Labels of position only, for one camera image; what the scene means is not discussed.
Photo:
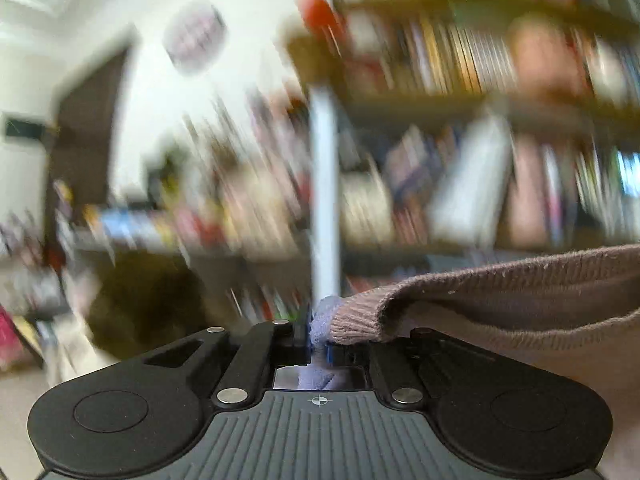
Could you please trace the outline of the dark wooden door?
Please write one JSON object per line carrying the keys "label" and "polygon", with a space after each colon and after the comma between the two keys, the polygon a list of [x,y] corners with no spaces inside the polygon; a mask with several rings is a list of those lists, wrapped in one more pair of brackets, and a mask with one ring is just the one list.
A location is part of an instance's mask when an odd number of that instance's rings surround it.
{"label": "dark wooden door", "polygon": [[107,198],[116,106],[131,51],[132,44],[124,44],[91,67],[58,104],[48,180],[65,182],[80,206],[102,204]]}

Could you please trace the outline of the purple and brown knit sweater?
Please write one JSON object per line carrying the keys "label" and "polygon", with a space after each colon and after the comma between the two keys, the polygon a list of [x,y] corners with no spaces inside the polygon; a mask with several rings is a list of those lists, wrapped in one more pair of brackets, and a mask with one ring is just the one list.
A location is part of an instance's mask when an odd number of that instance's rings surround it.
{"label": "purple and brown knit sweater", "polygon": [[318,304],[311,367],[299,387],[346,379],[328,344],[386,342],[428,327],[577,380],[602,396],[613,435],[597,470],[639,475],[639,248],[602,247],[429,273]]}

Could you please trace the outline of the white shelf post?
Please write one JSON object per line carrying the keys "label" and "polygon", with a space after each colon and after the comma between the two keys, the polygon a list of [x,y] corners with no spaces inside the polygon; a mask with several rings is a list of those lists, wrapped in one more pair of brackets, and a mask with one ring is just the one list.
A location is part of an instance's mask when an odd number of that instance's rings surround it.
{"label": "white shelf post", "polygon": [[312,296],[323,298],[341,292],[340,164],[338,119],[333,92],[327,84],[310,88],[312,155],[311,276]]}

